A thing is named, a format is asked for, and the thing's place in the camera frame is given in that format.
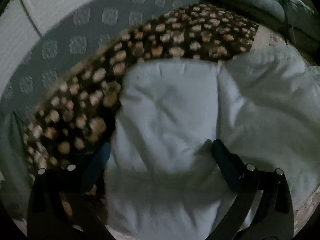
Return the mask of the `beige floral bed cover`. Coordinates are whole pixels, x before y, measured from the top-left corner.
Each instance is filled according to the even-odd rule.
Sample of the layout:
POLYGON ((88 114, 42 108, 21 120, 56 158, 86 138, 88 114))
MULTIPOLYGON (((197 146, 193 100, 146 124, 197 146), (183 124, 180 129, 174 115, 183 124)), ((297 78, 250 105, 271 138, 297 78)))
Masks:
MULTIPOLYGON (((259 25, 253 38, 252 50, 267 48, 279 44, 286 44, 285 38, 264 25, 259 25)), ((294 236, 300 234, 319 213, 319 187, 306 200, 306 202, 294 213, 294 236)))

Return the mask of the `grey-blue folded quilt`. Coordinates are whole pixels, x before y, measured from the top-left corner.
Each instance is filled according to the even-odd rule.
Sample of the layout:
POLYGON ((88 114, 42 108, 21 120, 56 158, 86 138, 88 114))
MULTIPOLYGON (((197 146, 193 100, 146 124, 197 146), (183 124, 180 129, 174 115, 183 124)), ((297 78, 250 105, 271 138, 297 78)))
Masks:
POLYGON ((298 49, 319 56, 319 14, 301 0, 205 0, 246 15, 280 33, 298 49))

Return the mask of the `white louvered wardrobe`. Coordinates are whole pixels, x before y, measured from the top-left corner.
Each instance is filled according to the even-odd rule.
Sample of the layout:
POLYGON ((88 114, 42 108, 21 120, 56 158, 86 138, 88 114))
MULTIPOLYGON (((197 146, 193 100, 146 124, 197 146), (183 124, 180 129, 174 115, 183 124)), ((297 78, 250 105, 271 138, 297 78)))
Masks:
POLYGON ((91 0, 10 0, 1 14, 1 91, 33 45, 59 20, 91 0))

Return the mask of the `light blue padded jacket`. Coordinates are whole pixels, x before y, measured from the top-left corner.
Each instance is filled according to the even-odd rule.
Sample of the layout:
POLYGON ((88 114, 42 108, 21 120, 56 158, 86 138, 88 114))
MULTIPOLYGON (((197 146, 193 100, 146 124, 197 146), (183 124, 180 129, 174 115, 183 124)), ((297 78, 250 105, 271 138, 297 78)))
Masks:
POLYGON ((281 168, 298 211, 319 188, 319 67, 292 46, 225 63, 159 60, 124 79, 105 173, 108 226, 135 239, 205 239, 231 207, 210 154, 281 168))

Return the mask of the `grey patterned bolster cushion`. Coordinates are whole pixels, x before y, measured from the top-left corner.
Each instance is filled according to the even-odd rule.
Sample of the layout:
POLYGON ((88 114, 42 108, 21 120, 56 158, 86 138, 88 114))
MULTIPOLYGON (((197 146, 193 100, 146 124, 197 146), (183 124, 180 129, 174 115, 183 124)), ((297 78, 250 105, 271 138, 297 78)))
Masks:
POLYGON ((91 0, 51 27, 19 63, 4 91, 1 114, 28 115, 54 81, 121 30, 198 0, 91 0))

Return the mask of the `dark floral blanket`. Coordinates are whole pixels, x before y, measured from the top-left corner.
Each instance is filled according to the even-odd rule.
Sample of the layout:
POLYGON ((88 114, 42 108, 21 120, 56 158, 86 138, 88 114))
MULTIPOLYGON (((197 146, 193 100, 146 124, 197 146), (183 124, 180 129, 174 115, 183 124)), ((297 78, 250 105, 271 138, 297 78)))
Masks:
POLYGON ((124 75, 161 59, 220 63, 248 52, 259 23, 212 4, 192 4, 122 31, 57 81, 23 136, 27 166, 65 168, 88 161, 109 142, 124 75))

